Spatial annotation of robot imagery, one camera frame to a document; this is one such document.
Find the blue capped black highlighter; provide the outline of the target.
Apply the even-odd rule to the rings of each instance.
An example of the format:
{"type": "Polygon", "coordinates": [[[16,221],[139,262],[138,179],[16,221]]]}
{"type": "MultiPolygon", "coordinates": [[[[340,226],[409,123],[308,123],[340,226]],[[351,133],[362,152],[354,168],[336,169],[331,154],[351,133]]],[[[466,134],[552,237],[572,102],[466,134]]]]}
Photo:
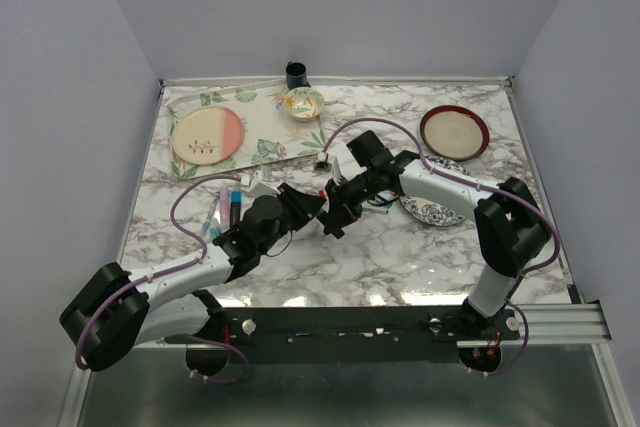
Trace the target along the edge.
{"type": "Polygon", "coordinates": [[[234,189],[230,193],[229,200],[229,226],[233,227],[239,224],[242,214],[242,192],[234,189]]]}

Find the green capped white marker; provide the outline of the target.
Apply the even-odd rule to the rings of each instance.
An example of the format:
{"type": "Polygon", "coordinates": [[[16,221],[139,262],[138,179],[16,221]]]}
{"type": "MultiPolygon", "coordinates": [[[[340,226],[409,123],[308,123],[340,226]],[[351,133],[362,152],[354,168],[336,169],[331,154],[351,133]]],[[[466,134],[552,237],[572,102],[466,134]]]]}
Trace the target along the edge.
{"type": "Polygon", "coordinates": [[[380,214],[380,215],[388,215],[390,209],[387,208],[387,207],[363,206],[362,207],[362,211],[363,212],[370,212],[370,213],[374,213],[374,214],[380,214]]]}

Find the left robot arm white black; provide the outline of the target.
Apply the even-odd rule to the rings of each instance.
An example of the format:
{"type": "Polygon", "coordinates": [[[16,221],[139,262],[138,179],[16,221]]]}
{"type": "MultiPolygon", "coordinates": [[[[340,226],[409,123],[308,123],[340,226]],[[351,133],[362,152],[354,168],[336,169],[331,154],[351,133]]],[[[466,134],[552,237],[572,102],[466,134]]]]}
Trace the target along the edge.
{"type": "Polygon", "coordinates": [[[139,340],[155,310],[201,288],[254,270],[283,237],[320,214],[325,198],[287,184],[256,198],[240,222],[185,256],[139,276],[117,262],[100,267],[59,317],[75,345],[76,366],[98,372],[119,362],[139,340]]]}

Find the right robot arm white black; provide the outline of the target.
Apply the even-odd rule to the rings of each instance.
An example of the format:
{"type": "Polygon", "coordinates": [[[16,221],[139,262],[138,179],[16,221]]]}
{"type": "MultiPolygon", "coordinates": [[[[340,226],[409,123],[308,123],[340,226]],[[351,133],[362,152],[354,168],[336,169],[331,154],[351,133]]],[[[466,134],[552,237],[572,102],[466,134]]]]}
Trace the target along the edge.
{"type": "Polygon", "coordinates": [[[427,167],[417,153],[393,155],[371,130],[347,149],[364,171],[350,180],[327,182],[329,207],[318,215],[324,233],[342,237],[343,228],[361,217],[362,204],[383,191],[422,198],[473,221],[485,265],[462,304],[460,326],[474,339],[493,331],[517,279],[552,237],[526,184],[514,177],[482,183],[427,167]]]}

